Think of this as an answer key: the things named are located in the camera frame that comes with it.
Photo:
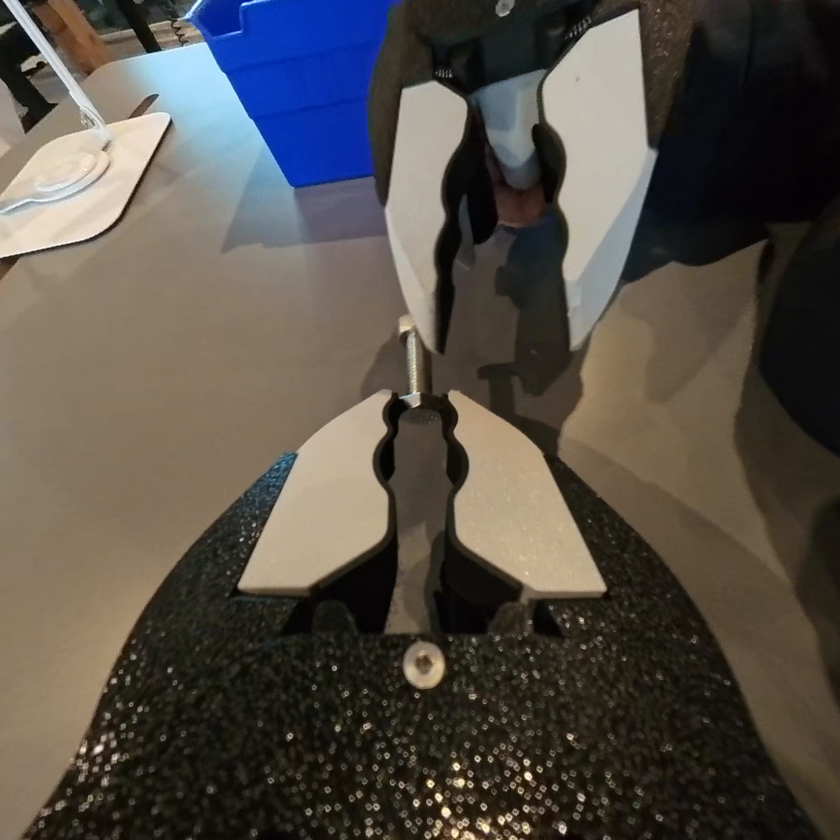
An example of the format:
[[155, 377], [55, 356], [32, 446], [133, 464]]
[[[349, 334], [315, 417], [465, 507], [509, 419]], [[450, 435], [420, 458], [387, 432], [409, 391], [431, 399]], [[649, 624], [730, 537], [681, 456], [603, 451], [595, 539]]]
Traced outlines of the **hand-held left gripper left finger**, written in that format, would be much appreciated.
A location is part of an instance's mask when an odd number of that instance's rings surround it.
[[238, 582], [248, 595], [305, 597], [389, 542], [392, 501], [382, 476], [396, 395], [381, 390], [300, 447]]

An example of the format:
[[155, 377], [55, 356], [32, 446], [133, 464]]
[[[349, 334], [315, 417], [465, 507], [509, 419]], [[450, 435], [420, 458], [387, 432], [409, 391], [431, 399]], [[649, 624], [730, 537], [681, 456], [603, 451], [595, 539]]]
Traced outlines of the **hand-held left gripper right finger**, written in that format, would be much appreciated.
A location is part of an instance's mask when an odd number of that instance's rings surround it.
[[599, 599], [606, 583], [541, 449], [459, 391], [447, 394], [465, 474], [455, 479], [454, 547], [519, 599]]

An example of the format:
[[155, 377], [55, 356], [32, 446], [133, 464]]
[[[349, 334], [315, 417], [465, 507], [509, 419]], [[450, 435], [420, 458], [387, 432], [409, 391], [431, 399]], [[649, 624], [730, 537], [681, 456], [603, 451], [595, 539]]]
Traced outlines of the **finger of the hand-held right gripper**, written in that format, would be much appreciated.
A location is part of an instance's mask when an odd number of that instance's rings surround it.
[[441, 82], [403, 89], [385, 223], [406, 307], [433, 353], [446, 352], [460, 247], [486, 242], [497, 227], [493, 186], [467, 97]]
[[571, 350], [589, 338], [627, 262], [657, 159], [648, 144], [641, 12], [588, 27], [539, 84]]

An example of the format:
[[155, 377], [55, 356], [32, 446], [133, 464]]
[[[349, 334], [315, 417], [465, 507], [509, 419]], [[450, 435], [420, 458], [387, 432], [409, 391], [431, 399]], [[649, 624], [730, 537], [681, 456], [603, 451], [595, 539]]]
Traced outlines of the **blue plastic bin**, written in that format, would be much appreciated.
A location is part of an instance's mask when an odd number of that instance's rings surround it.
[[202, 1], [188, 12], [291, 186], [372, 174], [366, 102], [392, 5]]

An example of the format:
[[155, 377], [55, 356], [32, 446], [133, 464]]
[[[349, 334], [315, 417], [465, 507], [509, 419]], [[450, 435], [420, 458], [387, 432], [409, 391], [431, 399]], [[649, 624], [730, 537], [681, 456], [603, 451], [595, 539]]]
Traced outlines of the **steel hex bolt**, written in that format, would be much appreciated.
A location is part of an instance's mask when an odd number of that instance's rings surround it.
[[398, 338], [405, 351], [407, 385], [406, 392], [394, 401], [392, 417], [398, 419], [409, 413], [414, 421], [441, 420], [445, 406], [434, 393], [431, 356], [417, 326], [416, 332], [403, 336], [404, 340], [399, 335]]

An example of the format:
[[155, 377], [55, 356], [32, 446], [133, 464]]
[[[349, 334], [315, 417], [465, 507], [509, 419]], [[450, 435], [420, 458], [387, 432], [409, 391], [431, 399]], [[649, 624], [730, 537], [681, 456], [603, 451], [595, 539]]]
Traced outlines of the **person's right forearm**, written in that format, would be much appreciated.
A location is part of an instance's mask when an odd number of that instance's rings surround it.
[[705, 266], [838, 194], [838, 2], [642, 2], [658, 158], [623, 278]]

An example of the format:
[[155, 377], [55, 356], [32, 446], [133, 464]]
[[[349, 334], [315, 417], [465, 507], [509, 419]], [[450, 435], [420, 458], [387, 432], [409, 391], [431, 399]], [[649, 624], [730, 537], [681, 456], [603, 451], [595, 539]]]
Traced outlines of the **person's right hand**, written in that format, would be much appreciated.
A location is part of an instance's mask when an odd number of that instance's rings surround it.
[[504, 179], [495, 181], [493, 186], [500, 226], [523, 228], [545, 214], [547, 203], [540, 182], [524, 190], [512, 187]]

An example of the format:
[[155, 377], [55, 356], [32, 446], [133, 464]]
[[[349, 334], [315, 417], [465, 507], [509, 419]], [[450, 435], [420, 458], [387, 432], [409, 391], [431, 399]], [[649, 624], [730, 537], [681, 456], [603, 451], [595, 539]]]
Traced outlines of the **white sign stand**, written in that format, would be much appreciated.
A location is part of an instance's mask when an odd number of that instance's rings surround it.
[[1, 257], [11, 259], [77, 245], [115, 225], [172, 119], [148, 112], [151, 96], [128, 118], [106, 123], [25, 6], [5, 5], [67, 89], [83, 126], [39, 147], [2, 191]]

